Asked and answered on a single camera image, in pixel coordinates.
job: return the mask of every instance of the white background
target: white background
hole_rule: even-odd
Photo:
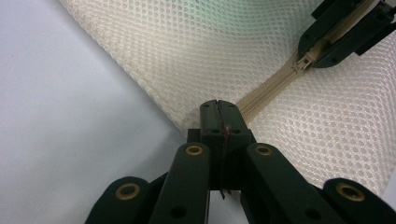
[[[153,180],[186,141],[57,1],[0,3],[0,75],[0,223],[83,223],[111,182]],[[209,223],[246,222],[237,195],[212,193]]]

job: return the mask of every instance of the white mesh fabric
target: white mesh fabric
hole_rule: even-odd
[[[198,106],[236,103],[297,49],[316,0],[63,0],[182,132]],[[377,194],[396,163],[396,34],[311,69],[249,124],[311,183],[346,177]]]

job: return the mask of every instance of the mesh bag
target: mesh bag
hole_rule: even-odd
[[[80,25],[185,133],[201,103],[236,103],[297,49],[316,0],[63,0]],[[311,183],[377,194],[396,162],[396,34],[363,56],[310,69],[250,124]]]

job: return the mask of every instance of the white table surface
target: white table surface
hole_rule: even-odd
[[[0,75],[0,223],[83,223],[110,183],[153,180],[186,141],[58,1],[0,3]],[[213,192],[209,223],[247,223],[237,196]]]

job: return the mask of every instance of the beige zipper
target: beige zipper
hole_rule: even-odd
[[[295,52],[286,63],[256,90],[236,103],[246,123],[253,119],[296,78],[301,77],[316,61],[325,46],[334,43],[358,22],[378,0],[365,0],[358,8],[341,20],[336,27],[317,42],[301,59]]]

